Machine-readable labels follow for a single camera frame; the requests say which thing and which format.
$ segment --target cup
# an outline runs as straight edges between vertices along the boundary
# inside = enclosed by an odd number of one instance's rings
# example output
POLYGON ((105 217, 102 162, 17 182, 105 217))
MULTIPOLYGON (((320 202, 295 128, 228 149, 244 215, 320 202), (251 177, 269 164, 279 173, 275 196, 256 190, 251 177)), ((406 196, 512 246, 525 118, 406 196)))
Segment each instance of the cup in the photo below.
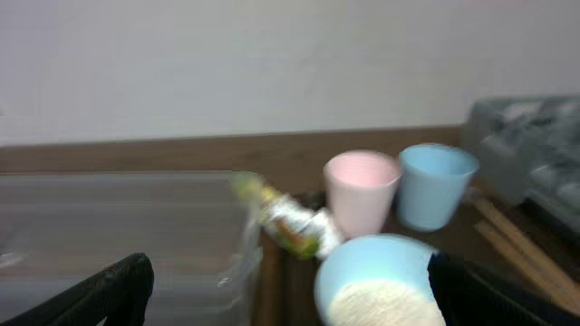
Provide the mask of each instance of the cup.
POLYGON ((397 216, 404 225, 423 232, 438 230, 450 221, 479 168, 470 154, 441 144, 406 148, 399 163, 404 174, 397 216))
POLYGON ((393 158, 371 150, 348 151, 326 163, 328 200, 344 236, 381 231, 400 176, 393 158))

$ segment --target wooden table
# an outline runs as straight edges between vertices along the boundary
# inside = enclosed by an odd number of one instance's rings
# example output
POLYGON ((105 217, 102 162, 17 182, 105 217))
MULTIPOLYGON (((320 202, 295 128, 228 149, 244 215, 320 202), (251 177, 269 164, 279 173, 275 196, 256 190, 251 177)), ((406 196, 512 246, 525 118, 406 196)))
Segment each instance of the wooden table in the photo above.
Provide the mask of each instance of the wooden table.
MULTIPOLYGON (((323 188, 321 171, 331 157, 349 149, 374 149, 396 156, 422 142, 457 145, 457 127, 393 129, 251 136, 221 139, 170 139, 99 144, 35 146, 0 149, 1 172, 87 172, 143 170, 249 170, 264 175, 274 187, 292 194, 323 188)), ((540 224, 512 210, 516 222, 532 230, 549 253, 577 272, 571 249, 540 224)), ((385 232, 418 238, 425 243, 490 266, 505 278, 530 288, 473 230, 481 216, 462 206, 444 229, 423 234, 391 216, 385 232)), ((264 259, 256 291, 256 326, 320 325, 314 307, 314 277, 319 263, 299 261, 262 235, 264 259)))

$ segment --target wooden stick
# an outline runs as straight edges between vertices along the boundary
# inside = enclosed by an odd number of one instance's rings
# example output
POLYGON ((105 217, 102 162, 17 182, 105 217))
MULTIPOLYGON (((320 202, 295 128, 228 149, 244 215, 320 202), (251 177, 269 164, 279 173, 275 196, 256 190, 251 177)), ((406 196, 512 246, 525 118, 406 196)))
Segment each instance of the wooden stick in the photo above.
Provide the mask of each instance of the wooden stick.
POLYGON ((564 272, 542 249, 524 235, 511 221, 508 220, 498 209, 487 201, 479 199, 474 202, 475 207, 501 231, 512 244, 527 256, 533 264, 543 271, 546 278, 555 283, 562 291, 580 302, 578 285, 564 272))
POLYGON ((552 302, 562 309, 580 316, 580 302, 575 301, 566 292, 555 287, 531 264, 503 235, 485 221, 479 222, 475 228, 489 241, 489 243, 513 264, 539 290, 548 295, 552 302))

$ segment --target wall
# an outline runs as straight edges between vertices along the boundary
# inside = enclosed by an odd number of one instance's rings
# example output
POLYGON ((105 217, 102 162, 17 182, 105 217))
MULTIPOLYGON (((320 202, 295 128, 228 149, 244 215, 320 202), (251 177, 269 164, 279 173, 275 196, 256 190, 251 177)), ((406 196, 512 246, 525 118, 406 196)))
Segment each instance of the wall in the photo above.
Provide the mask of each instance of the wall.
POLYGON ((580 90, 577 0, 3 0, 4 145, 461 123, 580 90))

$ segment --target rice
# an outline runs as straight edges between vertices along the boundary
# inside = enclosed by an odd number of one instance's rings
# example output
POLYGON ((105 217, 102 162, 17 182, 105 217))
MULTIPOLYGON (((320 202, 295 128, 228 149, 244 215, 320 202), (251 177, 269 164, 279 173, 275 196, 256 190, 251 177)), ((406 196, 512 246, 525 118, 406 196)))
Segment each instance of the rice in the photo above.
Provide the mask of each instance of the rice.
POLYGON ((418 290, 388 279, 353 283, 330 304, 333 326, 444 326, 437 303, 418 290))

